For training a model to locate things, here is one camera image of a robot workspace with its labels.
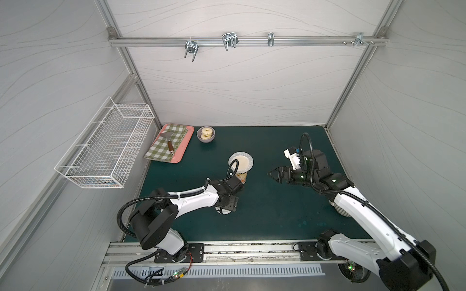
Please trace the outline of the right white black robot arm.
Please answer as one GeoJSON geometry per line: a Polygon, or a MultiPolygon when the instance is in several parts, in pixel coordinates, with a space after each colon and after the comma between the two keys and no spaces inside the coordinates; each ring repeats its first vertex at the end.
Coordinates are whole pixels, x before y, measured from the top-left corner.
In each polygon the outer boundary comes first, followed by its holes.
{"type": "Polygon", "coordinates": [[[346,212],[374,240],[373,244],[364,244],[328,230],[321,234],[315,246],[322,260],[342,257],[348,265],[355,264],[378,275],[391,291],[417,291],[433,277],[442,290],[449,289],[435,266],[435,247],[399,229],[344,174],[331,171],[323,152],[292,147],[284,154],[291,164],[269,171],[272,179],[313,188],[346,212]]]}

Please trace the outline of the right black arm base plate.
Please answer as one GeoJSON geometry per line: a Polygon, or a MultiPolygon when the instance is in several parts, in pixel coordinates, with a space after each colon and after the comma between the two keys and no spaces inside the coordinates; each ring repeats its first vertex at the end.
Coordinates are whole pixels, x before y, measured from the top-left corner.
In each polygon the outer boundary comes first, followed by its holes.
{"type": "Polygon", "coordinates": [[[332,253],[327,242],[301,241],[292,246],[298,252],[301,261],[345,261],[345,258],[332,253]]]}

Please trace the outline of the white plastic cup lid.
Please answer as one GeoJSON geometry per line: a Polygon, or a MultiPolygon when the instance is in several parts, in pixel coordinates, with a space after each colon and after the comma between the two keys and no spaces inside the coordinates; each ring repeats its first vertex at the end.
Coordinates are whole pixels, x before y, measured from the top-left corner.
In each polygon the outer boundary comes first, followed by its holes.
{"type": "Polygon", "coordinates": [[[217,213],[221,214],[221,215],[227,215],[227,214],[230,214],[232,211],[231,210],[228,210],[228,209],[223,209],[221,207],[215,207],[215,210],[217,213]]]}

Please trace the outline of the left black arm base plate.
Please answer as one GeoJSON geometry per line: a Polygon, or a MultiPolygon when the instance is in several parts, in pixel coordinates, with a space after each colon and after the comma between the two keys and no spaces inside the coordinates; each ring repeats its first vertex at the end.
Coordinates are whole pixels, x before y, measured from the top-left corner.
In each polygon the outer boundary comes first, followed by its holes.
{"type": "Polygon", "coordinates": [[[175,255],[170,255],[165,250],[156,252],[154,263],[202,263],[204,260],[205,244],[188,243],[182,247],[175,255]]]}

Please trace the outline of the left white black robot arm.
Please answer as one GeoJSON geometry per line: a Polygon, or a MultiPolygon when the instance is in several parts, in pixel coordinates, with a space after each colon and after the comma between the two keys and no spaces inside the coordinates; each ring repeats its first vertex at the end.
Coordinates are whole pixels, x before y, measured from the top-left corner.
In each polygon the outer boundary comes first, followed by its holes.
{"type": "Polygon", "coordinates": [[[153,191],[150,196],[128,202],[119,210],[118,225],[136,238],[143,250],[158,248],[170,255],[184,255],[187,243],[172,226],[175,220],[198,209],[213,207],[222,215],[235,212],[243,189],[236,177],[207,179],[203,186],[182,192],[153,191]]]}

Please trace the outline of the printed paper milk tea cup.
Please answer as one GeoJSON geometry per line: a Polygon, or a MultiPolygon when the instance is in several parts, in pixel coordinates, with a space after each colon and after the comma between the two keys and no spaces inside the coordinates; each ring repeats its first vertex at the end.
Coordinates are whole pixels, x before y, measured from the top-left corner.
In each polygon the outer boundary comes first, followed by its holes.
{"type": "Polygon", "coordinates": [[[248,175],[248,172],[245,170],[241,170],[235,173],[235,176],[242,182],[242,184],[246,183],[247,175],[248,175]]]}

